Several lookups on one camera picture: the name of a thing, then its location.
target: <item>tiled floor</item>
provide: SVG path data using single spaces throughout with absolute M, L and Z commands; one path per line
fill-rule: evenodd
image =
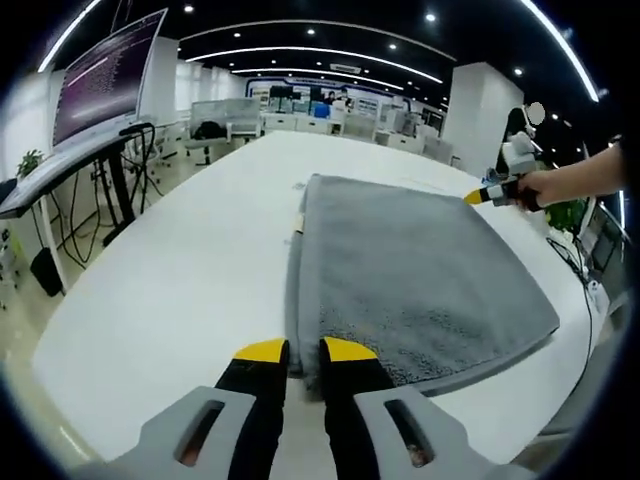
M 179 154 L 171 160 L 172 166 L 170 168 L 159 167 L 155 169 L 160 179 L 158 184 L 160 190 L 166 194 L 205 168 L 195 166 L 195 163 L 200 161 L 201 158 L 198 154 L 187 157 L 183 150 L 179 150 Z M 151 203 L 160 199 L 160 196 L 151 187 L 148 197 Z M 139 197 L 134 201 L 134 204 L 137 206 L 136 210 L 139 209 Z M 106 208 L 103 208 L 102 213 L 102 223 L 109 223 Z M 96 216 L 92 217 L 78 232 L 77 236 L 81 237 L 78 238 L 78 246 L 83 254 L 88 251 L 96 220 Z M 102 239 L 110 231 L 109 227 L 99 229 L 91 260 L 94 260 L 102 252 Z M 69 245 L 69 251 L 74 251 L 71 245 Z M 82 275 L 82 269 L 62 249 L 59 250 L 59 253 L 69 282 L 73 284 Z M 46 448 L 60 460 L 62 465 L 73 468 L 91 460 L 98 460 L 95 452 L 73 431 L 69 423 L 48 400 L 42 387 L 33 378 L 30 359 L 40 335 L 46 328 L 48 319 L 61 302 L 62 296 L 47 297 L 28 269 L 23 268 L 22 271 L 19 288 L 10 295 L 8 300 L 8 310 L 0 311 L 2 318 L 0 321 L 0 349 L 4 359 L 2 365 L 5 378 L 11 386 L 16 404 L 22 410 L 25 419 L 32 425 L 34 432 L 44 442 Z M 611 329 L 610 322 L 607 322 L 601 338 L 606 338 Z M 293 392 L 290 392 L 291 395 L 301 394 L 298 392 L 297 384 L 290 385 L 289 390 Z M 302 408 L 299 402 L 288 402 L 288 405 L 285 407 L 287 415 L 289 417 L 304 416 L 305 422 L 293 422 L 296 425 L 302 425 L 300 428 L 285 429 L 285 436 L 275 459 L 272 478 L 284 478 L 282 474 L 285 471 L 289 474 L 292 472 L 290 468 L 283 467 L 281 459 L 285 451 L 288 452 L 288 456 L 293 452 L 294 456 L 306 459 L 300 465 L 304 464 L 308 467 L 309 462 L 317 464 L 313 469 L 301 470 L 299 478 L 303 475 L 305 478 L 311 478 L 309 472 L 315 472 L 314 475 L 317 478 L 334 478 L 333 472 L 327 472 L 326 468 L 322 468 L 326 462 L 331 461 L 331 453 L 323 431 L 324 408 L 320 404 Z M 311 442 L 315 445 L 313 452 L 298 451 L 300 450 L 298 445 L 308 444 L 310 437 L 313 437 Z

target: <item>human arm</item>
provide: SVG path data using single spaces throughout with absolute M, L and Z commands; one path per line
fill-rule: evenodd
M 609 195 L 624 188 L 626 174 L 623 152 L 619 144 L 593 157 L 567 167 L 533 172 L 519 182 L 520 191 L 530 188 L 539 192 L 541 207 L 578 198 Z

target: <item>ceiling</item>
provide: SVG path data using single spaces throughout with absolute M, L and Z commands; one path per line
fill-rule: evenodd
M 87 16 L 60 51 L 57 68 L 64 68 L 109 34 L 118 2 L 102 0 Z M 192 13 L 185 13 L 185 3 L 194 7 Z M 397 3 L 399 8 L 392 8 L 390 2 L 362 0 L 245 0 L 237 4 L 210 0 L 122 0 L 116 28 L 164 7 L 169 8 L 169 13 L 161 35 L 174 39 L 243 23 L 288 20 L 237 26 L 183 40 L 179 57 L 186 60 L 214 52 L 274 46 L 355 52 L 411 67 L 442 83 L 378 61 L 317 51 L 236 53 L 202 62 L 208 67 L 229 69 L 328 70 L 330 63 L 352 65 L 369 71 L 361 76 L 400 86 L 403 95 L 421 101 L 427 98 L 425 103 L 436 108 L 446 104 L 443 99 L 449 95 L 456 66 L 486 61 L 520 87 L 527 102 L 539 101 L 548 112 L 558 115 L 557 121 L 548 118 L 539 128 L 538 143 L 549 153 L 548 160 L 566 164 L 581 158 L 582 152 L 577 147 L 582 140 L 586 139 L 593 145 L 590 149 L 595 150 L 605 146 L 606 140 L 620 128 L 614 95 L 620 83 L 616 75 L 620 73 L 616 74 L 608 53 L 613 51 L 613 46 L 607 45 L 611 36 L 602 35 L 602 25 L 615 20 L 615 9 L 603 11 L 587 3 L 593 2 L 536 0 L 561 30 L 571 29 L 570 43 L 597 88 L 612 92 L 600 103 L 590 100 L 569 60 L 520 0 L 403 0 Z M 608 5 L 616 3 L 617 0 L 612 0 Z M 428 13 L 436 15 L 434 22 L 425 19 Z M 309 29 L 315 34 L 308 34 Z M 395 50 L 390 49 L 391 43 L 396 45 Z M 516 67 L 524 71 L 521 77 L 514 74 Z M 361 83 L 384 89 L 367 81 Z

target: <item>office desk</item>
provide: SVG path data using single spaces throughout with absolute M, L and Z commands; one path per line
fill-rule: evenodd
M 143 423 L 193 388 L 214 385 L 238 349 L 284 336 L 289 240 L 314 173 L 459 196 L 478 187 L 466 173 L 416 155 L 274 132 L 165 196 L 82 275 L 33 357 L 55 404 L 105 459 L 133 448 Z M 581 284 L 516 208 L 478 211 L 560 318 L 544 346 L 515 366 L 433 398 L 465 425 L 474 449 L 504 463 L 576 384 L 589 320 Z M 603 318 L 592 310 L 597 338 Z M 305 445 L 303 437 L 297 451 Z

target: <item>human hand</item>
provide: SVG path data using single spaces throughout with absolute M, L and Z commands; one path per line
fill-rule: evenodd
M 527 188 L 538 192 L 536 200 L 542 208 L 557 202 L 552 171 L 531 172 L 522 177 L 518 181 L 518 191 L 522 192 Z M 519 201 L 518 203 L 526 209 L 523 202 Z

